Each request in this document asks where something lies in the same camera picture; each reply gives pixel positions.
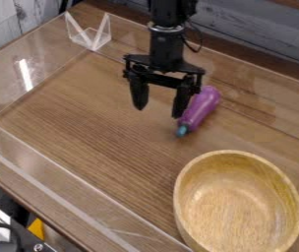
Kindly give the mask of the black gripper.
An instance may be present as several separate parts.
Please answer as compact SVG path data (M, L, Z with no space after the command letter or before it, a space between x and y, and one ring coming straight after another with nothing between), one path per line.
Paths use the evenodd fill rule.
M176 89L172 117L180 118L190 99L201 91L205 70L184 60L186 27L150 26L150 53L126 54L123 77L130 82L132 104L142 110L148 103L150 87Z

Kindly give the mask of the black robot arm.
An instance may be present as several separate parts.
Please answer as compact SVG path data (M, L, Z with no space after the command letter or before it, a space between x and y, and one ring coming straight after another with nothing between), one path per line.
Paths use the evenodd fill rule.
M186 22L196 13L198 0L148 0L151 23L150 54L126 54L123 77L130 82L134 106L148 103L150 85L176 90L172 117L180 118L191 97L201 92L203 68L184 60Z

